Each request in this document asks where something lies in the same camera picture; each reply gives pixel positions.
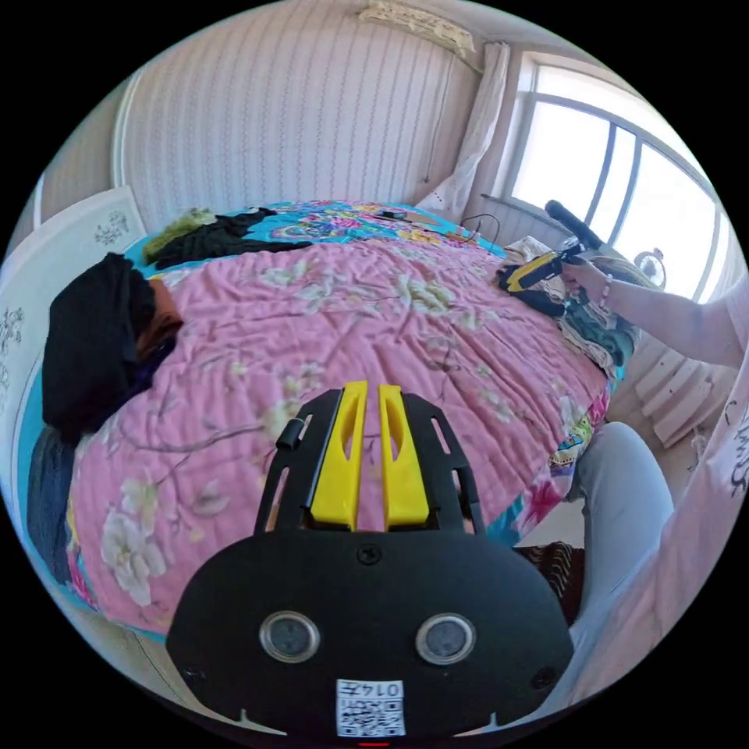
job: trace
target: black handle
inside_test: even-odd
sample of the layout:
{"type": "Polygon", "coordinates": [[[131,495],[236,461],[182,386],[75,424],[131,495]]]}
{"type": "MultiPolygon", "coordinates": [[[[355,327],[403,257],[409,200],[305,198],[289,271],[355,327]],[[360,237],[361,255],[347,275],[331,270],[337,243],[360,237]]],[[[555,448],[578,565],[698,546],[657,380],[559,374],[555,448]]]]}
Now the black handle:
{"type": "Polygon", "coordinates": [[[544,210],[550,218],[558,221],[565,229],[571,231],[589,250],[597,250],[603,244],[601,237],[594,234],[588,226],[558,201],[549,201],[544,210]]]}

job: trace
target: screw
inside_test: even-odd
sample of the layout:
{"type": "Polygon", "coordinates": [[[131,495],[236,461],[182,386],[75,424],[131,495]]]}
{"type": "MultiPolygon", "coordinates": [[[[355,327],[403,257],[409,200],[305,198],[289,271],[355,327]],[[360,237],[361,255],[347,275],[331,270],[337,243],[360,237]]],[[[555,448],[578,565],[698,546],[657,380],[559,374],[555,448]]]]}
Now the screw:
{"type": "Polygon", "coordinates": [[[382,551],[376,544],[362,544],[357,549],[357,560],[367,566],[377,564],[382,559],[382,551]]]}
{"type": "Polygon", "coordinates": [[[541,669],[532,679],[531,686],[535,690],[546,689],[550,686],[556,678],[556,671],[552,668],[546,667],[541,669]]]}
{"type": "Polygon", "coordinates": [[[205,681],[205,674],[200,669],[195,669],[192,666],[182,669],[182,676],[187,683],[205,681]]]}

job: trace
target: pink shirt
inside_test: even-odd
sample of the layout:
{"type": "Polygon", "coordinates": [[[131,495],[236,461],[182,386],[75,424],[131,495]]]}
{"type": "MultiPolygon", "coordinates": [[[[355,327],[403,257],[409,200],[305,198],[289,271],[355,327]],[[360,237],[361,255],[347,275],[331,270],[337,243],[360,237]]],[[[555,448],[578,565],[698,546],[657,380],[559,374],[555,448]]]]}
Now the pink shirt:
{"type": "Polygon", "coordinates": [[[667,635],[708,579],[736,523],[749,484],[749,276],[728,292],[727,303],[744,350],[733,391],[660,546],[617,591],[564,698],[567,705],[617,681],[667,635]]]}

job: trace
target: pink floral bedspread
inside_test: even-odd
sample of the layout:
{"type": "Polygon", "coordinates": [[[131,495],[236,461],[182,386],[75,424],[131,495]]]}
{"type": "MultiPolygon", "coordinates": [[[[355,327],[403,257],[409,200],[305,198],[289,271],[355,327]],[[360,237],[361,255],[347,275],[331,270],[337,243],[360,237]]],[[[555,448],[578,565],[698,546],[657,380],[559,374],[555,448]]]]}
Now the pink floral bedspread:
{"type": "MultiPolygon", "coordinates": [[[[486,524],[530,487],[544,494],[550,458],[602,417],[606,380],[553,320],[492,285],[497,264],[476,248],[369,240],[166,274],[185,320],[174,352],[76,451],[71,520],[95,606],[165,633],[197,569],[252,533],[286,422],[348,381],[370,385],[360,529],[383,529],[382,383],[444,410],[486,524]]],[[[540,503],[527,502],[536,521],[551,509],[540,503]]]]}

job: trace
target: window frame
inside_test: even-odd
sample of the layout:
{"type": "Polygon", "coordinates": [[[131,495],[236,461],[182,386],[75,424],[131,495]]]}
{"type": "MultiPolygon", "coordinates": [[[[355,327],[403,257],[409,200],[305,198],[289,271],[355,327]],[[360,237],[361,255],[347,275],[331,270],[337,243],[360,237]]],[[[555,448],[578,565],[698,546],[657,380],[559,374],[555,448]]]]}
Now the window frame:
{"type": "Polygon", "coordinates": [[[654,151],[658,152],[661,156],[668,159],[687,177],[692,179],[708,195],[708,197],[712,200],[713,204],[715,205],[715,217],[713,219],[712,243],[708,251],[707,260],[705,262],[705,270],[702,272],[700,281],[692,296],[692,298],[695,300],[699,299],[705,289],[705,286],[707,285],[707,281],[710,276],[710,272],[712,270],[712,265],[715,260],[715,255],[717,254],[718,238],[720,234],[720,216],[721,214],[725,213],[720,203],[720,199],[718,198],[718,195],[715,192],[715,188],[683,156],[681,156],[679,153],[674,151],[673,148],[671,148],[669,145],[667,145],[662,140],[652,135],[646,129],[640,127],[639,125],[635,125],[633,122],[630,122],[629,120],[624,119],[623,117],[620,117],[619,115],[615,115],[612,112],[606,111],[605,109],[600,109],[598,107],[586,104],[582,101],[577,101],[575,99],[569,99],[569,98],[565,98],[561,96],[556,96],[554,94],[540,94],[536,91],[538,72],[541,67],[559,68],[563,70],[569,70],[575,73],[581,73],[583,75],[589,76],[590,78],[598,78],[600,81],[602,81],[603,83],[607,83],[609,86],[620,88],[622,91],[626,91],[628,94],[634,94],[638,96],[638,94],[636,94],[629,87],[618,85],[613,80],[611,80],[610,75],[603,74],[604,73],[603,70],[601,71],[602,73],[601,75],[597,75],[596,73],[592,72],[589,69],[586,69],[585,71],[583,71],[579,69],[579,66],[576,66],[574,64],[565,65],[561,61],[557,62],[557,61],[552,61],[552,60],[547,60],[547,59],[538,59],[538,58],[534,59],[531,55],[529,55],[529,58],[530,59],[528,59],[527,61],[530,63],[530,65],[532,65],[532,69],[527,71],[528,73],[530,73],[530,76],[527,78],[529,85],[527,85],[525,90],[519,89],[517,93],[516,107],[520,113],[520,121],[518,122],[518,129],[516,132],[516,137],[514,139],[515,142],[514,142],[513,155],[508,164],[506,177],[503,180],[503,185],[502,185],[502,189],[500,190],[499,200],[502,203],[509,205],[511,208],[520,209],[521,211],[524,211],[530,215],[533,215],[534,217],[539,218],[543,220],[544,222],[549,223],[551,221],[551,219],[549,219],[549,217],[546,215],[544,210],[540,208],[539,206],[533,205],[532,203],[527,203],[526,201],[513,197],[513,190],[515,189],[515,185],[517,184],[517,178],[518,178],[518,175],[520,174],[520,167],[523,163],[523,158],[525,156],[525,152],[527,149],[528,138],[531,133],[531,126],[533,123],[533,118],[534,118],[537,104],[545,103],[545,104],[550,104],[550,105],[577,110],[578,112],[583,112],[584,114],[592,115],[594,117],[603,119],[609,124],[609,141],[606,145],[603,163],[601,165],[601,171],[598,175],[598,182],[596,183],[594,193],[591,197],[591,203],[588,206],[587,214],[584,217],[581,217],[583,218],[584,223],[587,225],[590,224],[593,217],[595,216],[595,211],[598,208],[598,204],[601,200],[601,196],[603,194],[603,190],[606,185],[606,180],[608,179],[608,176],[609,176],[609,170],[611,168],[611,161],[612,161],[613,150],[614,150],[614,142],[616,139],[616,130],[618,128],[621,128],[622,130],[626,130],[632,133],[635,139],[634,156],[632,159],[630,177],[627,182],[627,190],[624,194],[622,207],[619,210],[619,215],[616,218],[616,222],[614,224],[613,230],[609,237],[602,237],[602,239],[607,244],[613,247],[616,247],[616,239],[619,236],[619,233],[622,229],[622,225],[625,219],[627,218],[627,212],[630,209],[630,206],[632,203],[632,197],[634,195],[634,190],[635,190],[635,187],[637,186],[637,176],[639,174],[639,169],[640,169],[642,147],[643,147],[643,144],[647,144],[654,151]]]}

